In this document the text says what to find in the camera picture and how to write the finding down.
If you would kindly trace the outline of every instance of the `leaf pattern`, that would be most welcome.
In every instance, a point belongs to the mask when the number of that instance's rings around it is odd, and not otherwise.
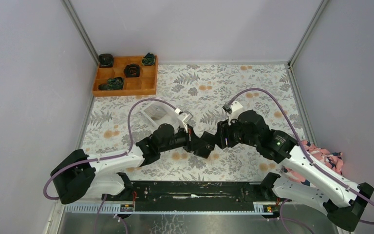
[[[175,93],[178,93],[178,92],[180,92],[180,90],[182,90],[183,88],[184,88],[183,85],[181,85],[181,84],[177,84],[176,86],[172,87],[171,90],[172,90],[173,92],[175,92]]]
[[[190,94],[191,96],[197,96],[199,92],[197,91],[196,87],[194,87],[194,88],[190,88],[187,93]]]
[[[110,121],[112,119],[112,113],[110,111],[107,111],[106,113],[104,111],[94,111],[91,113],[91,119],[90,119],[90,125],[95,125],[96,127],[98,125],[102,125],[106,121]]]
[[[224,120],[225,114],[220,111],[208,111],[204,113],[204,116],[200,119],[201,123],[212,124],[215,125],[217,122]]]
[[[178,84],[192,84],[195,81],[200,80],[199,76],[196,73],[192,74],[188,72],[187,74],[181,73],[177,79],[174,80],[174,83]]]
[[[188,124],[198,136],[203,131],[215,133],[216,123],[227,119],[222,106],[239,91],[251,87],[271,92],[303,138],[302,121],[284,65],[159,65],[155,95],[95,98],[82,148],[86,154],[127,149],[128,111],[134,103],[149,97],[191,112],[194,117]],[[291,134],[283,116],[275,114],[278,107],[264,93],[248,92],[237,101],[245,110],[253,109],[262,115],[271,129]],[[134,143],[156,130],[140,113],[147,104],[141,103],[131,115]],[[268,172],[280,172],[275,165],[256,149],[237,145],[223,150],[216,147],[208,159],[175,149],[162,152],[160,160],[153,164],[122,171],[131,180],[261,181]]]

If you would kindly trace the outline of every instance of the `pink cloth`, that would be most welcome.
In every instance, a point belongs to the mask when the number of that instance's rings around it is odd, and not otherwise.
[[[342,153],[330,153],[326,149],[321,149],[316,147],[314,144],[310,143],[307,140],[302,141],[302,145],[304,148],[309,152],[313,157],[319,160],[321,163],[325,164],[327,167],[332,169],[334,172],[338,173],[339,175],[342,174]],[[297,183],[302,183],[307,186],[312,186],[308,180],[302,177],[298,172],[293,171],[290,168],[284,167],[283,173],[289,178],[289,180]]]

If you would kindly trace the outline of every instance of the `floor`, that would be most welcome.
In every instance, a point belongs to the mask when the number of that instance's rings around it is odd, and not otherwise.
[[[239,91],[258,87],[272,93],[287,112],[297,133],[304,138],[289,78],[284,65],[159,65],[157,94],[150,96],[97,97],[93,105],[82,148],[88,154],[106,153],[129,147],[127,114],[138,100],[154,97],[170,102],[194,115],[192,126],[200,136],[216,132],[216,123],[225,120],[222,106]],[[269,97],[259,92],[240,96],[245,109],[262,115],[271,129],[292,135],[290,127]],[[136,108],[131,130],[137,142],[155,127]],[[131,180],[262,181],[268,172],[280,173],[276,163],[261,157],[254,148],[237,145],[216,149],[208,159],[182,149],[161,154],[161,159],[142,168],[126,168]]]

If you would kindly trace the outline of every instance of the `gray wall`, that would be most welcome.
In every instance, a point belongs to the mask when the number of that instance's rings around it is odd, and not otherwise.
[[[75,149],[95,67],[61,1],[0,1],[0,234],[42,233],[42,188]]]
[[[97,52],[288,61],[320,0],[72,0]]]
[[[343,173],[374,186],[374,1],[331,0],[295,73],[319,145],[344,152]],[[363,218],[374,221],[374,208]]]

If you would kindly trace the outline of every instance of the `wooden tray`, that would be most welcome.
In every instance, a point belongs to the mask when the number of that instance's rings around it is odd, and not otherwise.
[[[98,67],[93,85],[95,97],[152,95],[157,89],[158,57],[155,56],[153,66],[143,66],[141,60],[144,56],[114,57],[114,65],[110,68]],[[129,78],[124,75],[124,68],[129,64],[141,67],[140,77]],[[100,84],[107,83],[110,78],[122,77],[124,86],[122,90],[99,90]]]

